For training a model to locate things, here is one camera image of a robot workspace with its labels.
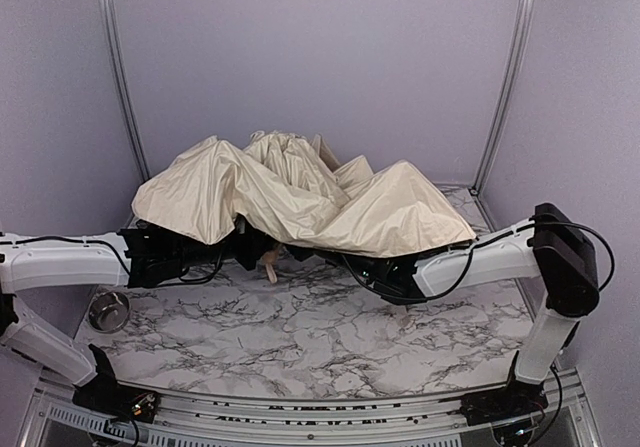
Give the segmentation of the beige folding umbrella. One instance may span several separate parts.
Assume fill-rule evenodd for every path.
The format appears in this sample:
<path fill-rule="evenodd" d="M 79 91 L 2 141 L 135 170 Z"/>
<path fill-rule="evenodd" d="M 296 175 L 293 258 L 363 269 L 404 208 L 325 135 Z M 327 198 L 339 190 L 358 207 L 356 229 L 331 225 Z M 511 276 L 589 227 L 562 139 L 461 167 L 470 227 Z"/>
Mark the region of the beige folding umbrella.
<path fill-rule="evenodd" d="M 242 216 L 281 244 L 380 259 L 476 237 L 412 163 L 374 172 L 358 156 L 337 165 L 320 138 L 280 132 L 256 132 L 244 149 L 205 139 L 142 184 L 132 211 L 206 245 Z"/>

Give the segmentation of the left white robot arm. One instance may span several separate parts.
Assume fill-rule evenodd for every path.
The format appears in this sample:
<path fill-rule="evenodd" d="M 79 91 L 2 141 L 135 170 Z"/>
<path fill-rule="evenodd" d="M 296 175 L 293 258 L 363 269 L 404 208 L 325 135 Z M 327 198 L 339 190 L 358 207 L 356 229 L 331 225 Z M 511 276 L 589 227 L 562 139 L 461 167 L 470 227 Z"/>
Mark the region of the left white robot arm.
<path fill-rule="evenodd" d="M 19 299 L 21 291 L 103 285 L 153 289 L 201 285 L 226 260 L 247 270 L 275 242 L 249 225 L 234 227 L 207 245 L 159 227 L 122 229 L 98 236 L 1 237 L 1 343 L 82 388 L 98 378 L 114 382 L 104 354 L 45 321 Z"/>

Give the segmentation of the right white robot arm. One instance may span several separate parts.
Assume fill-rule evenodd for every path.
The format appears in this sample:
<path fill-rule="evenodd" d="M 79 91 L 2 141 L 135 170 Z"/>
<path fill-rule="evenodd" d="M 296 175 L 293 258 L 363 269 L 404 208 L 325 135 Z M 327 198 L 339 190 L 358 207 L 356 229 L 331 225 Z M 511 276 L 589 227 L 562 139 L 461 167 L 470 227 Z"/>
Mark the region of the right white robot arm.
<path fill-rule="evenodd" d="M 373 258 L 289 247 L 297 260 L 318 256 L 345 268 L 362 288 L 395 305 L 435 302 L 463 288 L 512 279 L 538 279 L 545 288 L 533 326 L 514 360 L 511 377 L 539 385 L 577 324 L 595 310 L 602 289 L 595 241 L 554 204 L 510 227 L 417 254 Z"/>

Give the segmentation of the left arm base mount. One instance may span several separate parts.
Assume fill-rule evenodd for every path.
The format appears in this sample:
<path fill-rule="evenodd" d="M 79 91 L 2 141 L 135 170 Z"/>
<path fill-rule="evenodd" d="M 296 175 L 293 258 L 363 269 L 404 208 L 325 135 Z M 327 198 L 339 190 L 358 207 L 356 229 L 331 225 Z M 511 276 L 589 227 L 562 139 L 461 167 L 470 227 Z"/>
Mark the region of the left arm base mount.
<path fill-rule="evenodd" d="M 74 387 L 72 402 L 92 411 L 151 424 L 160 394 L 120 383 L 106 353 L 93 344 L 89 350 L 96 361 L 95 375 L 84 385 Z"/>

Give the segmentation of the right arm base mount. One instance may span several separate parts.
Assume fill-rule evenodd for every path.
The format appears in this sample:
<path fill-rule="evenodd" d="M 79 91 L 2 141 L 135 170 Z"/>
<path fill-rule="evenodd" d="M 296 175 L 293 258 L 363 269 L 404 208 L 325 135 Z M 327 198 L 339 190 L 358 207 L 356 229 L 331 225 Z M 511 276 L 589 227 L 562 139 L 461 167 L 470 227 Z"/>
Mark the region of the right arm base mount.
<path fill-rule="evenodd" d="M 516 378 L 512 365 L 504 386 L 461 397 L 460 413 L 469 426 L 507 420 L 548 407 L 544 382 L 527 383 Z"/>

